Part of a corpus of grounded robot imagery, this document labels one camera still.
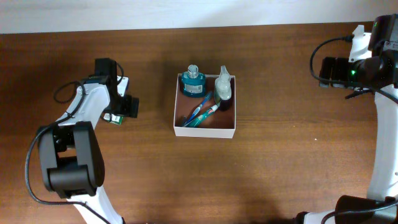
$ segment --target brown table surface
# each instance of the brown table surface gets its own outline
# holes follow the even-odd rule
[[[267,223],[365,197],[376,147],[372,95],[324,89],[309,73],[313,49],[357,23],[0,35],[0,223],[84,223],[72,206],[35,203],[24,183],[27,147],[40,125],[68,105],[52,93],[93,73],[94,59],[117,60],[140,98],[137,119],[99,121],[105,189],[127,223]],[[350,44],[315,59],[348,57]],[[236,76],[233,139],[175,137],[177,73],[196,64]],[[63,96],[70,94],[65,90]],[[35,149],[36,194],[42,183]]]

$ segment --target white wall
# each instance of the white wall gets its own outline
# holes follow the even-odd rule
[[[0,0],[0,33],[373,21],[398,0]]]

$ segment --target soap dispenser bottle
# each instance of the soap dispenser bottle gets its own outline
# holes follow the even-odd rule
[[[189,97],[205,96],[206,76],[199,72],[199,68],[196,65],[190,65],[188,71],[182,74],[182,83],[184,95]]]
[[[214,100],[220,111],[226,111],[232,105],[231,76],[225,65],[221,66],[221,73],[215,81]]]

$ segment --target white bottle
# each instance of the white bottle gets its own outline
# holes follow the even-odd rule
[[[226,111],[232,105],[231,76],[225,68],[221,66],[220,76],[215,81],[214,100],[221,111]]]

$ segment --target cardboard box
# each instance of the cardboard box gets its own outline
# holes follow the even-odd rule
[[[215,80],[218,75],[206,75],[206,93],[214,92]],[[176,136],[203,137],[203,138],[232,138],[236,129],[236,82],[235,76],[231,75],[231,90],[233,104],[226,111],[217,110],[209,116],[197,128],[181,127],[184,116],[191,116],[192,112],[203,101],[201,98],[191,98],[183,94],[181,74],[177,76],[177,89],[175,92],[174,106],[174,131]],[[204,113],[215,104],[214,98],[207,101],[198,115]]]

